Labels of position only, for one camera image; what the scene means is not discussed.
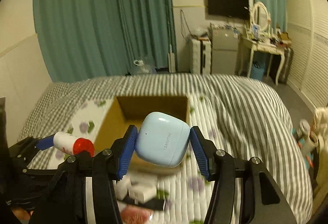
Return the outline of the black wall television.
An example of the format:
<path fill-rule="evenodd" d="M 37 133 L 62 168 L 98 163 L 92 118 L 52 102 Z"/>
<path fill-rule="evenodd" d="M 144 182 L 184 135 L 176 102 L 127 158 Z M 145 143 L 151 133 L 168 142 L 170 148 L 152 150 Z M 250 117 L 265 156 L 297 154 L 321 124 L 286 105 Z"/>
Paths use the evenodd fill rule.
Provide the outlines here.
<path fill-rule="evenodd" d="M 249 20 L 249 0 L 207 0 L 208 14 Z"/>

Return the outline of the red patterned booklet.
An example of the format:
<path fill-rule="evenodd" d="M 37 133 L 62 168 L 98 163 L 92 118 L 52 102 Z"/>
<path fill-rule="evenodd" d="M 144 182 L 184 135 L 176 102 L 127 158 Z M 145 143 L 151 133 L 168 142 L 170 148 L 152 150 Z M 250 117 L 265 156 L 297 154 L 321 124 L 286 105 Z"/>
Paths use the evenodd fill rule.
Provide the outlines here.
<path fill-rule="evenodd" d="M 153 211 L 137 206 L 126 206 L 121 211 L 122 222 L 126 224 L 145 224 L 152 220 Z"/>

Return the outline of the white usb charger cube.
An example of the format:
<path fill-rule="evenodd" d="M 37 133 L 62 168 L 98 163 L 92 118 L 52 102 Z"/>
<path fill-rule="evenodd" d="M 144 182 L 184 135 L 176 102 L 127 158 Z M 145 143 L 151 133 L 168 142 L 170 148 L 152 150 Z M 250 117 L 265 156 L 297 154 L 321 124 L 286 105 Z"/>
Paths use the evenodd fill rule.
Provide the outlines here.
<path fill-rule="evenodd" d="M 157 187 L 155 185 L 135 184 L 128 188 L 128 196 L 136 205 L 145 204 L 157 195 Z"/>

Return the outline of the light blue earbuds case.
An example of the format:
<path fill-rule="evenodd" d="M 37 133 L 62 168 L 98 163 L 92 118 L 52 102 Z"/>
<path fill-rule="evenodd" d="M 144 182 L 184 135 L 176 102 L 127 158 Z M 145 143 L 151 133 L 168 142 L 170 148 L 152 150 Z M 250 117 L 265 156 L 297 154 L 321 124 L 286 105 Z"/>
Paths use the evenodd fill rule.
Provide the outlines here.
<path fill-rule="evenodd" d="M 138 132 L 135 151 L 139 158 L 162 167 L 176 167 L 186 153 L 190 126 L 171 115 L 149 113 Z"/>

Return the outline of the blue basket under table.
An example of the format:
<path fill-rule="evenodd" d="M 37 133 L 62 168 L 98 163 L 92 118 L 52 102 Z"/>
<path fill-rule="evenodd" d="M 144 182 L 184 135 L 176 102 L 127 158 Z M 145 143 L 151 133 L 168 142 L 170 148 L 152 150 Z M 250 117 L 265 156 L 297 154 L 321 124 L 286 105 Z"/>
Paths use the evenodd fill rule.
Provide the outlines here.
<path fill-rule="evenodd" d="M 251 68 L 250 77 L 262 81 L 265 73 L 265 64 L 262 61 L 254 61 Z"/>

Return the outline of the white louvred wardrobe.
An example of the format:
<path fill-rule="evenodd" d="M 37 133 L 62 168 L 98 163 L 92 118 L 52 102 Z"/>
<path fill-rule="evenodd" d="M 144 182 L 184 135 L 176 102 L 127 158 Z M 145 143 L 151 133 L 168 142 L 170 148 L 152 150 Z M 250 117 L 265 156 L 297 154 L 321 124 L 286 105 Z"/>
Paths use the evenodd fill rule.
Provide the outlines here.
<path fill-rule="evenodd" d="M 287 0 L 294 58 L 288 84 L 308 107 L 327 106 L 327 0 Z"/>

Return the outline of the white dressing table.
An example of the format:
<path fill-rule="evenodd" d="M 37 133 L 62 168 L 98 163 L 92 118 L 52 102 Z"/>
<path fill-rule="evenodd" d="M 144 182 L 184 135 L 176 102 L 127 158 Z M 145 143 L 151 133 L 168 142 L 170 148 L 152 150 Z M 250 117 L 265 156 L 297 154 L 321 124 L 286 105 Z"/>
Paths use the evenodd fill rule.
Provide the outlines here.
<path fill-rule="evenodd" d="M 269 68 L 267 71 L 267 75 L 270 73 L 271 69 L 271 63 L 274 55 L 278 55 L 281 57 L 279 67 L 276 72 L 276 77 L 275 77 L 275 85 L 279 84 L 279 76 L 281 74 L 283 65 L 285 63 L 285 49 L 283 47 L 278 47 L 273 44 L 266 44 L 266 43 L 261 43 L 261 42 L 256 42 L 251 39 L 248 39 L 244 36 L 240 38 L 240 66 L 238 69 L 238 75 L 242 74 L 243 68 L 244 68 L 244 49 L 249 49 L 250 50 L 250 58 L 248 61 L 248 66 L 247 66 L 247 71 L 246 71 L 246 77 L 250 77 L 251 75 L 251 68 L 252 68 L 252 63 L 254 59 L 254 54 L 255 52 L 260 52 L 260 53 L 266 53 L 270 54 L 270 62 L 269 62 Z"/>

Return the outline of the white tube red cap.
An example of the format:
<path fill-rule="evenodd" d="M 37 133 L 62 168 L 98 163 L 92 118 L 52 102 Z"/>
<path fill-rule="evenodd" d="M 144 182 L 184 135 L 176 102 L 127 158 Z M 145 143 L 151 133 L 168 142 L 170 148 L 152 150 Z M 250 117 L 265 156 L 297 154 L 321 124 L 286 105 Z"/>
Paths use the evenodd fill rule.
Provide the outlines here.
<path fill-rule="evenodd" d="M 57 132 L 53 137 L 53 145 L 68 155 L 77 155 L 85 151 L 89 153 L 90 157 L 93 157 L 95 153 L 95 147 L 91 140 L 66 132 Z"/>

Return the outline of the silver mini fridge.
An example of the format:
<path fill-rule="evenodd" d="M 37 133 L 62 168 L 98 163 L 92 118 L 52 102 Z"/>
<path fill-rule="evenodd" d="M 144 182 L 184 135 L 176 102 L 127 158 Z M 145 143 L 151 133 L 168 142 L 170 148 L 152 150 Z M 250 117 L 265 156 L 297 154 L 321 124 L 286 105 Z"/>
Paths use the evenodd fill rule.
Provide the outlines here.
<path fill-rule="evenodd" d="M 233 29 L 212 28 L 211 73 L 234 75 L 238 54 L 238 32 Z"/>

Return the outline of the black remote control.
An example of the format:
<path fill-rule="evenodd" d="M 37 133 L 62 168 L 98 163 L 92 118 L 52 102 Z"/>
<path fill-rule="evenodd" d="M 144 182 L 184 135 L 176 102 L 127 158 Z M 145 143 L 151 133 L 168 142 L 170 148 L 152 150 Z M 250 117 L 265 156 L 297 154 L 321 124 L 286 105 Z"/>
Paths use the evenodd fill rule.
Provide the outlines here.
<path fill-rule="evenodd" d="M 148 202 L 141 203 L 141 202 L 135 202 L 130 197 L 126 196 L 123 200 L 120 200 L 120 202 L 124 202 L 128 205 L 134 205 L 141 208 L 146 208 L 153 211 L 164 211 L 166 206 L 166 200 L 165 199 L 158 199 L 153 198 Z"/>

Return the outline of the white plug charger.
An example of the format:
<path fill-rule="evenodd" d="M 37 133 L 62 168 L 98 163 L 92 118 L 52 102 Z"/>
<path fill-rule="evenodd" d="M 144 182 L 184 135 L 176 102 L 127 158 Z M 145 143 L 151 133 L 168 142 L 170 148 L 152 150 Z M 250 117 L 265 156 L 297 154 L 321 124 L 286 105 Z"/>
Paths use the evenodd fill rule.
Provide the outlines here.
<path fill-rule="evenodd" d="M 119 181 L 114 184 L 115 195 L 117 200 L 122 201 L 128 195 L 128 189 L 131 186 L 130 175 L 124 175 Z"/>

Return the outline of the oval vanity mirror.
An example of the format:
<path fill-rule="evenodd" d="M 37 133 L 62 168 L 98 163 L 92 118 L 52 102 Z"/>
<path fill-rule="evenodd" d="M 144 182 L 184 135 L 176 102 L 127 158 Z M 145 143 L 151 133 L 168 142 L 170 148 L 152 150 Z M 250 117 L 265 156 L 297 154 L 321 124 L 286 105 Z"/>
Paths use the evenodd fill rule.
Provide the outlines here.
<path fill-rule="evenodd" d="M 250 11 L 250 25 L 257 25 L 260 32 L 268 31 L 271 25 L 271 15 L 263 2 L 256 2 Z"/>

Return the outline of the clear water jug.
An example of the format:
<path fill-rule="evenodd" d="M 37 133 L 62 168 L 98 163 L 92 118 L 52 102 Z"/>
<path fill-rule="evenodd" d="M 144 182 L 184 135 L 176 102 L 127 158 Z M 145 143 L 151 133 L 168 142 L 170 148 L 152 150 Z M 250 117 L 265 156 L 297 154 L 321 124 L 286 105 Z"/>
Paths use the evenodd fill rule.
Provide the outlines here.
<path fill-rule="evenodd" d="M 152 74 L 153 69 L 151 65 L 147 64 L 142 59 L 136 59 L 133 61 L 133 65 L 130 71 L 131 75 L 138 75 L 138 74 Z"/>

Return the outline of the teal curtain left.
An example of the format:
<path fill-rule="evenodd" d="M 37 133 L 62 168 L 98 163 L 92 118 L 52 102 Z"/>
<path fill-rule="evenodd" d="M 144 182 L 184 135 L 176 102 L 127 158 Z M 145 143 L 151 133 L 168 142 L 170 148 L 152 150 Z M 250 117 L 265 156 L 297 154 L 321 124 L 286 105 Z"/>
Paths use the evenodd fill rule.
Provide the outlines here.
<path fill-rule="evenodd" d="M 136 59 L 167 68 L 176 50 L 172 0 L 33 0 L 53 81 L 126 75 Z"/>

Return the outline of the cream jacket at right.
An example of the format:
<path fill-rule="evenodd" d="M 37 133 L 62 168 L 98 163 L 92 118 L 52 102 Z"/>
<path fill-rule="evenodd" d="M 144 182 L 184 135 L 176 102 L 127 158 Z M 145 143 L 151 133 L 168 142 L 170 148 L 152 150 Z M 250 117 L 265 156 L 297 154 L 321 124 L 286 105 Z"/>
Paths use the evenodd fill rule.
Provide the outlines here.
<path fill-rule="evenodd" d="M 318 168 L 315 169 L 315 179 L 319 186 L 323 186 L 327 183 L 327 107 L 318 107 L 315 110 L 312 131 L 319 141 L 316 147 L 319 162 Z"/>

